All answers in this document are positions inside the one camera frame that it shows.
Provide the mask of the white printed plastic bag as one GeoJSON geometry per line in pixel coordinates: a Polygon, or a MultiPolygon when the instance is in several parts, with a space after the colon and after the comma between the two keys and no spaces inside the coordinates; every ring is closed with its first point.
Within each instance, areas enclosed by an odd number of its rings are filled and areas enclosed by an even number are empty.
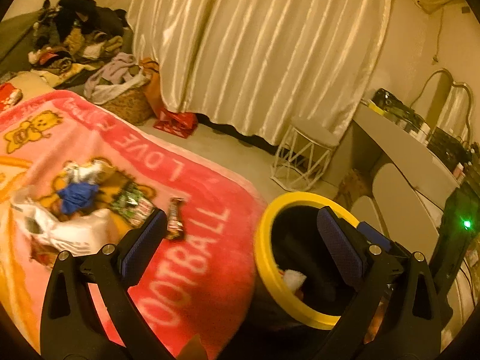
{"type": "Polygon", "coordinates": [[[104,245],[117,244],[119,233],[108,209],[59,221],[38,202],[22,193],[10,199],[19,229],[30,239],[74,256],[96,254],[104,245]]]}

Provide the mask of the blue plastic wrapper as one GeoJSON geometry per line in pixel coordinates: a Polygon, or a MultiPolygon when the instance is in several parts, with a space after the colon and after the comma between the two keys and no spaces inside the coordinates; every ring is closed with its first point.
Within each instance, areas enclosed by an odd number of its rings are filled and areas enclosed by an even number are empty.
{"type": "Polygon", "coordinates": [[[62,213],[70,215],[89,208],[93,204],[98,190],[97,184],[89,184],[87,182],[70,183],[57,193],[62,201],[62,213]]]}

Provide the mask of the yellow rimmed black trash bin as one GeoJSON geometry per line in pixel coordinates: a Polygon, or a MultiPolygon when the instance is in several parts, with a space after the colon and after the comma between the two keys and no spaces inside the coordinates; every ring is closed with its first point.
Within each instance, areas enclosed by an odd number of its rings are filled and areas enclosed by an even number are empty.
{"type": "Polygon", "coordinates": [[[332,329],[372,265],[359,224],[345,208],[315,193],[274,199],[254,237],[257,277],[249,320],[274,331],[332,329]]]}

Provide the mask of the white chair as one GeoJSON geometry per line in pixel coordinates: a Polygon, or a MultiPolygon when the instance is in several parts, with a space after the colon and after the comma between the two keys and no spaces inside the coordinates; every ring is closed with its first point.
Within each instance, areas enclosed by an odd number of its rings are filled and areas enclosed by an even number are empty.
{"type": "Polygon", "coordinates": [[[414,190],[394,164],[380,167],[372,195],[359,197],[351,213],[408,251],[431,259],[443,212],[414,190]]]}

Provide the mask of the white dressing table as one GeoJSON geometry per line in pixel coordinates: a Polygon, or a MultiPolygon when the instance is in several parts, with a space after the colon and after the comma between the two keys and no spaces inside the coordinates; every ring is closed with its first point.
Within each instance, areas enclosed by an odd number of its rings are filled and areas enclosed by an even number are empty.
{"type": "Polygon", "coordinates": [[[352,169],[373,176],[383,160],[396,166],[438,227],[458,181],[424,144],[364,104],[358,105],[322,180],[339,186],[352,169]]]}

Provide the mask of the green cartoon snack packet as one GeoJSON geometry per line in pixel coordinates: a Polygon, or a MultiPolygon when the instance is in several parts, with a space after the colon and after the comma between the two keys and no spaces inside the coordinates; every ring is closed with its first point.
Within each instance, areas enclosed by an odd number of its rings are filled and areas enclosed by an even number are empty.
{"type": "Polygon", "coordinates": [[[110,208],[134,228],[141,227],[154,211],[153,203],[133,182],[113,197],[110,208]]]}

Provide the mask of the brown chocolate bar wrapper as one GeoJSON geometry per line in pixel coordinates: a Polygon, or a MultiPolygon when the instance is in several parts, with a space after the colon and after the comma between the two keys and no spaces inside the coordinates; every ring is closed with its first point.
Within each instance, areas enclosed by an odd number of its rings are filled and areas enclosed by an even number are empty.
{"type": "Polygon", "coordinates": [[[167,236],[170,241],[185,239],[185,228],[182,221],[181,207],[185,200],[182,197],[172,197],[167,213],[167,236]]]}

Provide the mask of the black box on table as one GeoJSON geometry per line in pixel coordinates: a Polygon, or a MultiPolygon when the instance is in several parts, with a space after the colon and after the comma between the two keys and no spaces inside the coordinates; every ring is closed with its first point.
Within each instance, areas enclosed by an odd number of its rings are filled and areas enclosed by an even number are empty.
{"type": "Polygon", "coordinates": [[[372,98],[373,103],[385,112],[385,117],[394,122],[403,131],[418,133],[422,127],[427,124],[422,116],[416,113],[414,109],[403,104],[394,94],[385,90],[378,89],[372,98]]]}

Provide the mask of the pink football bear blanket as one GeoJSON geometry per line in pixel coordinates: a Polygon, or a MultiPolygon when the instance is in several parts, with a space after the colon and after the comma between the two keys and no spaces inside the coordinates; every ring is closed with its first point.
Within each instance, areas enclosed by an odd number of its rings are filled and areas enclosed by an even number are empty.
{"type": "Polygon", "coordinates": [[[96,253],[160,209],[167,236],[130,297],[171,353],[199,336],[215,359],[250,306],[264,207],[240,176],[73,92],[22,102],[1,114],[1,304],[38,347],[58,254],[96,253]]]}

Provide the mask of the red gift bag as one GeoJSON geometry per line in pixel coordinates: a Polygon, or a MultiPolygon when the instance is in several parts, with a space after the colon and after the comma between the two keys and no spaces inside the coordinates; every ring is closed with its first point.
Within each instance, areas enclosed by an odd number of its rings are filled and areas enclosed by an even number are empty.
{"type": "Polygon", "coordinates": [[[198,127],[198,119],[195,113],[174,113],[163,108],[160,110],[158,119],[153,127],[165,133],[186,139],[198,127]]]}

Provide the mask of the woven laundry basket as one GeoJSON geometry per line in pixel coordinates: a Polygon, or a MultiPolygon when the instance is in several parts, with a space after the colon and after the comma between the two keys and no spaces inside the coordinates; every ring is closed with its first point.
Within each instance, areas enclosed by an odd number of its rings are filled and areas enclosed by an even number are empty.
{"type": "Polygon", "coordinates": [[[92,94],[92,101],[132,125],[142,125],[154,115],[145,95],[146,86],[101,85],[92,94]]]}

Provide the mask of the orange bag beside basket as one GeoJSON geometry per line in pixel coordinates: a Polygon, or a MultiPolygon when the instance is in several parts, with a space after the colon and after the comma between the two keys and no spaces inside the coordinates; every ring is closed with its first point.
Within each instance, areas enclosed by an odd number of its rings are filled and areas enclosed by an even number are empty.
{"type": "Polygon", "coordinates": [[[139,63],[142,73],[148,79],[148,83],[142,87],[143,94],[151,106],[157,119],[160,118],[164,108],[161,94],[160,65],[151,58],[144,58],[139,63]]]}

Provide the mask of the lavender cloth on basket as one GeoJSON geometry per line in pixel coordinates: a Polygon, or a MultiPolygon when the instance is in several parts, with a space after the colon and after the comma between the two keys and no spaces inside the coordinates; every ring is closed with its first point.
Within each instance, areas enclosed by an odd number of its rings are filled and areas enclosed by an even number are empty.
{"type": "Polygon", "coordinates": [[[103,105],[130,89],[138,89],[150,81],[136,58],[120,52],[93,74],[85,83],[83,96],[96,105],[103,105]]]}

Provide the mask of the cream satin curtain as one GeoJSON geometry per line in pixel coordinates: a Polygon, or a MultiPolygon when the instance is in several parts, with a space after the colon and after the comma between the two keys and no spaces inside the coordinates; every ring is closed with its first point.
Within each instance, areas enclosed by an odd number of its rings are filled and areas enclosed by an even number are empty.
{"type": "Polygon", "coordinates": [[[383,48],[392,0],[132,0],[133,52],[172,112],[277,145],[295,117],[341,137],[383,48]]]}

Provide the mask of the pile of clothes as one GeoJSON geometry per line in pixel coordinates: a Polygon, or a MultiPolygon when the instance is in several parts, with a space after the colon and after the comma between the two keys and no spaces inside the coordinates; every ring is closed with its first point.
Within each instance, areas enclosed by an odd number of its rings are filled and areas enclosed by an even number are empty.
{"type": "Polygon", "coordinates": [[[28,61],[57,77],[95,70],[122,51],[127,29],[124,9],[101,7],[95,0],[45,0],[32,25],[28,61]]]}

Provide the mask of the curved frame vanity mirror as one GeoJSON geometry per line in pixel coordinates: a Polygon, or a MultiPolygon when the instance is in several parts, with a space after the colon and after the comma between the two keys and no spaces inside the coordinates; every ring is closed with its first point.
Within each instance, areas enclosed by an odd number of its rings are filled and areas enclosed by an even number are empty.
{"type": "Polygon", "coordinates": [[[430,127],[429,137],[442,130],[464,146],[473,142],[473,91],[453,78],[448,69],[430,74],[409,105],[430,127]]]}

